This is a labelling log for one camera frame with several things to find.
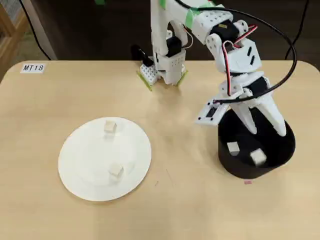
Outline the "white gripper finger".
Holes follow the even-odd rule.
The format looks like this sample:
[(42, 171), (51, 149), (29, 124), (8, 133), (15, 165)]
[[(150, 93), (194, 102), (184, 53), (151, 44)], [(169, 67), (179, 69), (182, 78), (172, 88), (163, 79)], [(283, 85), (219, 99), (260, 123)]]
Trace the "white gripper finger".
[(231, 103), (231, 109), (235, 112), (244, 126), (252, 133), (257, 134), (257, 128), (254, 123), (249, 106), (246, 103)]
[(271, 92), (256, 100), (256, 108), (271, 123), (278, 135), (284, 137), (287, 134), (285, 120), (280, 113)]

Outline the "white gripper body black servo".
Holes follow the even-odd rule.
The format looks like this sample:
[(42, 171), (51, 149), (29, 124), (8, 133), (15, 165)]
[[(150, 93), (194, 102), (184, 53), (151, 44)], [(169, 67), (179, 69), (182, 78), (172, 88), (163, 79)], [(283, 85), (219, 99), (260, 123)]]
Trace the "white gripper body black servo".
[(219, 86), (216, 103), (271, 105), (272, 93), (268, 92), (270, 88), (271, 83), (263, 71), (232, 76)]

